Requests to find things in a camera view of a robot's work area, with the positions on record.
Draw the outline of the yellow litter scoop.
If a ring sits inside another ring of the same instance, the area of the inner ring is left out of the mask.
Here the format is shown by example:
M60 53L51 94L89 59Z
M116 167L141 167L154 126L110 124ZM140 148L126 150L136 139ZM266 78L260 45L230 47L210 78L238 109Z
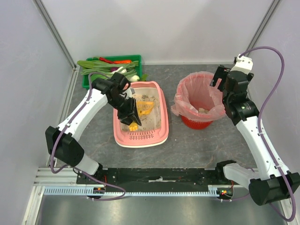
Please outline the yellow litter scoop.
M154 108L154 102L151 101L137 101L137 112L138 116L144 116L151 113L152 109ZM129 126L129 131L136 131L138 129L138 124L132 122Z

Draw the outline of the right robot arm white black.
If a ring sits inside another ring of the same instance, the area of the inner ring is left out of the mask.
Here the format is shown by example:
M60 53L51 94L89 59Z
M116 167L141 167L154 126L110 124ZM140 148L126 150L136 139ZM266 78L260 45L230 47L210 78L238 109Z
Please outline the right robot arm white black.
M226 115L244 137L258 169L258 172L253 172L234 160L227 160L217 163L217 179L237 182L261 206L291 198L300 185L300 175L290 172L271 143L264 144L268 137L259 123L259 110L247 97L247 88L253 77L251 72L220 65L210 85L222 91Z

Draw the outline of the red trash bin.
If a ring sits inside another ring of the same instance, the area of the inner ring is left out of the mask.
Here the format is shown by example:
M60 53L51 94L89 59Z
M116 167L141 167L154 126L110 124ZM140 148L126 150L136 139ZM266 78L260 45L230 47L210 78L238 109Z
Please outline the red trash bin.
M181 116L181 119L187 127L191 128L191 129L195 129L195 130L205 129L213 123L213 121L197 122L197 121L189 120L188 118L186 118L184 116Z

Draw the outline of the clumped litter lump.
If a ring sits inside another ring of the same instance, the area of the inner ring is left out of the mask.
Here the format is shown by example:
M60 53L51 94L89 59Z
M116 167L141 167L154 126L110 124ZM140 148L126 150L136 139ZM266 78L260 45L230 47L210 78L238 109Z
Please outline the clumped litter lump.
M200 114L208 114L209 112L210 112L210 110L209 109L205 109L205 108L199 108L198 109L198 112L200 113Z

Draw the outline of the pink litter box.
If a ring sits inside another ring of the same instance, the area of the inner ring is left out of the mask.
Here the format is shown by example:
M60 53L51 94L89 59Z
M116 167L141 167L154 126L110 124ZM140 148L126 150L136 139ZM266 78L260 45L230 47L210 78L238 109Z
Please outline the pink litter box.
M128 126L120 123L117 111L113 111L113 133L116 143L125 148L152 147L164 143L169 134L169 121L163 90L156 82L134 82L131 88L135 94L149 94L159 97L161 128L149 131L129 131Z

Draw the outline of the pink plastic bin liner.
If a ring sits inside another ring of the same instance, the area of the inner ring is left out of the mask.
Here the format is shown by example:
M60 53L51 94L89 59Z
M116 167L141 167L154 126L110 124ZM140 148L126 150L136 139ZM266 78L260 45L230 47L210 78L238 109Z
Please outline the pink plastic bin liner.
M214 74L206 71L190 73L180 80L173 99L171 111L176 116L184 116L197 122L215 121L225 116L222 92L211 87ZM200 114L199 108L209 109L208 114Z

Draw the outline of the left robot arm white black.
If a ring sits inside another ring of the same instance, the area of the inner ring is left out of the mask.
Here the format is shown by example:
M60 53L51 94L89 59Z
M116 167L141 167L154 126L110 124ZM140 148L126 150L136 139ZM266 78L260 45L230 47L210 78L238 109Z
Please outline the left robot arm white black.
M121 73L112 77L89 80L89 89L74 111L56 127L49 126L45 132L47 149L50 157L50 169L54 169L54 159L75 167L89 175L101 170L100 163L87 156L79 144L79 139L94 116L105 105L117 110L119 121L125 125L135 122L141 125L136 100L132 97L131 82Z

